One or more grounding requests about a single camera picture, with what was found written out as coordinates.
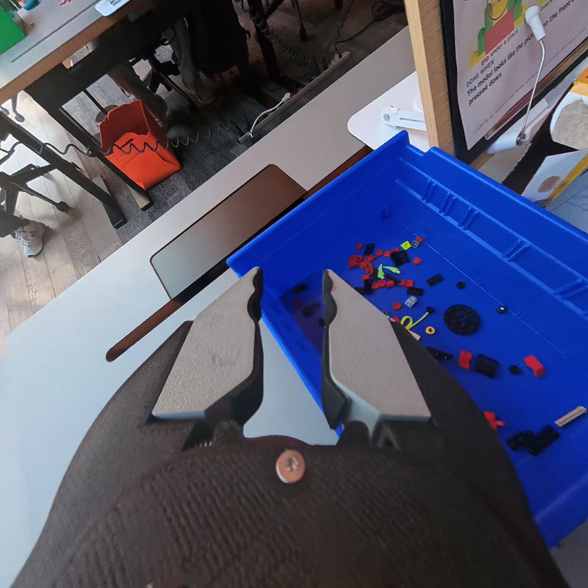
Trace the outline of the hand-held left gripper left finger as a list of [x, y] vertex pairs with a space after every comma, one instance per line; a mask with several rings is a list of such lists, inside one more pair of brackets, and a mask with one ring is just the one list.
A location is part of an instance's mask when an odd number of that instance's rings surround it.
[[253, 268], [192, 322], [153, 407], [160, 420], [244, 425], [263, 400], [259, 321], [263, 271]]

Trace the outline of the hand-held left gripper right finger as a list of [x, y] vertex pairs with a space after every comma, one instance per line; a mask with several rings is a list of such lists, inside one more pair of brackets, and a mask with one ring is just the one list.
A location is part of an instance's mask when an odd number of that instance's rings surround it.
[[322, 409], [331, 429], [429, 423], [431, 411], [390, 319], [333, 270], [322, 276]]

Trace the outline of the pile of small lego pieces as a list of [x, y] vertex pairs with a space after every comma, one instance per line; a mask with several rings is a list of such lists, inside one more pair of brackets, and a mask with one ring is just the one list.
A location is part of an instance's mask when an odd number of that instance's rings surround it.
[[[423, 348], [467, 388], [495, 431], [514, 452], [537, 456], [562, 436], [553, 410], [540, 403], [540, 391], [554, 374], [510, 309], [465, 280], [430, 251], [413, 254], [357, 243], [343, 275], [354, 290], [406, 329]], [[452, 333], [443, 320], [451, 305], [474, 308], [481, 327], [473, 335]]]

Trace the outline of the blue plastic bin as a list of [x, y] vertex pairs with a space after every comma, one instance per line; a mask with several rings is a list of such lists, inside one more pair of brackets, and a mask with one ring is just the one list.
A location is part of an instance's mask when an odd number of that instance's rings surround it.
[[[322, 272], [343, 280], [356, 244], [440, 256], [507, 306], [554, 374], [544, 416], [587, 407], [587, 236], [494, 180], [404, 132], [363, 158], [227, 261], [264, 274], [263, 319], [318, 406]], [[537, 456], [497, 432], [549, 548], [587, 520], [587, 415]]]

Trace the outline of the black round lego plate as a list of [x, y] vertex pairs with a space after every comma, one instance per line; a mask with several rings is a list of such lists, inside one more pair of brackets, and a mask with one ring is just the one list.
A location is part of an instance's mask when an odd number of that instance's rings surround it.
[[443, 320], [454, 334], [470, 336], [481, 327], [481, 316], [472, 307], [463, 304], [451, 305], [446, 309]]

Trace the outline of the tan lego plate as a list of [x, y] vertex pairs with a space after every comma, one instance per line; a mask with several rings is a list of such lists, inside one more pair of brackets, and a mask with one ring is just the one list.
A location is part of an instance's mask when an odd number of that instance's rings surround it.
[[563, 416], [555, 420], [555, 425], [558, 428], [563, 428], [577, 420], [578, 418], [587, 415], [587, 408], [584, 406], [577, 406], [573, 410], [565, 413]]

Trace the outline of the yellow lego box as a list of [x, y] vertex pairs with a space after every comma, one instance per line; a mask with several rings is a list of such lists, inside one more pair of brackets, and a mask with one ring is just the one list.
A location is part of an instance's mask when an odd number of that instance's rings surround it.
[[523, 197], [546, 207], [587, 171], [587, 68], [574, 80], [553, 111], [549, 146], [564, 152], [546, 155], [523, 191]]

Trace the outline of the orange paper bag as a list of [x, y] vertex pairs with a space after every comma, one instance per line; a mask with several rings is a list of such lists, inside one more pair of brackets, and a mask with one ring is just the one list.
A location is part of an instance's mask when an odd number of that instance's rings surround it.
[[99, 123], [99, 135], [107, 160], [143, 189], [182, 168], [162, 127], [140, 100], [110, 110]]

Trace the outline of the white plastic clamp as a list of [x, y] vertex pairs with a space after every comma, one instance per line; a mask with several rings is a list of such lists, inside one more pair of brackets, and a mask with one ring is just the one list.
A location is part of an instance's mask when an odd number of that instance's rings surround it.
[[398, 128], [426, 128], [424, 114], [420, 111], [407, 111], [398, 107], [385, 107], [381, 113], [382, 121], [388, 126]]

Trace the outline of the wooden board stand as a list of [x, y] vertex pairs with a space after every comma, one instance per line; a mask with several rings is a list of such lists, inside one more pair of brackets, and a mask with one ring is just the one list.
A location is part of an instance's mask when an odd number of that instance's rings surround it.
[[490, 155], [467, 153], [462, 145], [463, 129], [454, 97], [456, 73], [454, 2], [405, 1], [415, 69], [430, 147], [455, 156], [480, 169]]

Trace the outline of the printed instruction sheet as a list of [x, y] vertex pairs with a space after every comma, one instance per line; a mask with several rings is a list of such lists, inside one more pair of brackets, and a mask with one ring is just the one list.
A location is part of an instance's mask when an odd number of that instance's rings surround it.
[[587, 42], [587, 1], [444, 1], [456, 154], [472, 160], [526, 109], [541, 46], [526, 20], [537, 8], [546, 49], [535, 98]]

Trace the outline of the grey desk with black legs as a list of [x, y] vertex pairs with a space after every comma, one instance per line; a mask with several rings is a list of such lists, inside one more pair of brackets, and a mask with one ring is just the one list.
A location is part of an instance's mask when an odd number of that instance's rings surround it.
[[104, 17], [98, 1], [42, 1], [23, 20], [30, 34], [1, 55], [1, 104], [25, 91], [70, 136], [129, 187], [141, 210], [149, 193], [109, 162], [99, 143], [63, 106], [125, 59], [144, 53], [185, 16], [190, 1], [130, 1]]

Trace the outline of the white gooseneck clip holder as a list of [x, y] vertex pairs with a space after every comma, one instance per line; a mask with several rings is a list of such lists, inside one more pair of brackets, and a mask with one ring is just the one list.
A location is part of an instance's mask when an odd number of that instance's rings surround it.
[[505, 133], [501, 137], [499, 137], [489, 148], [486, 150], [486, 153], [490, 156], [495, 155], [500, 152], [510, 151], [511, 149], [518, 148], [522, 145], [525, 145], [530, 141], [530, 132], [528, 131], [529, 127], [529, 118], [530, 112], [533, 106], [533, 101], [537, 92], [537, 87], [541, 78], [541, 73], [545, 64], [546, 59], [546, 47], [544, 38], [546, 36], [545, 27], [540, 18], [540, 8], [537, 5], [532, 5], [525, 11], [525, 22], [529, 26], [532, 31], [534, 38], [537, 40], [540, 49], [541, 49], [541, 60], [537, 70], [536, 78], [534, 80], [532, 92], [530, 98], [527, 103], [527, 109], [525, 112], [525, 117], [523, 119], [522, 127], [518, 132], [517, 136], [515, 136], [512, 132]]

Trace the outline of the green plastic bin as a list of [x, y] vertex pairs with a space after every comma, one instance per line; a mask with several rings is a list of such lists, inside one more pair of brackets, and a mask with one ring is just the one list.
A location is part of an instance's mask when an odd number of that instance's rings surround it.
[[1, 54], [26, 38], [26, 27], [12, 1], [1, 1]]

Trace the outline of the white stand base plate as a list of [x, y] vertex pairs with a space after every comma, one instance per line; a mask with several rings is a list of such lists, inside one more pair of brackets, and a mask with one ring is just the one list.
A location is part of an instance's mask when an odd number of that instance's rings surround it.
[[428, 151], [430, 144], [427, 130], [386, 125], [381, 119], [381, 113], [385, 107], [398, 107], [406, 111], [420, 111], [424, 114], [416, 72], [411, 73], [354, 114], [349, 119], [348, 130], [373, 150], [378, 149], [399, 132], [407, 130], [411, 145], [421, 151]]

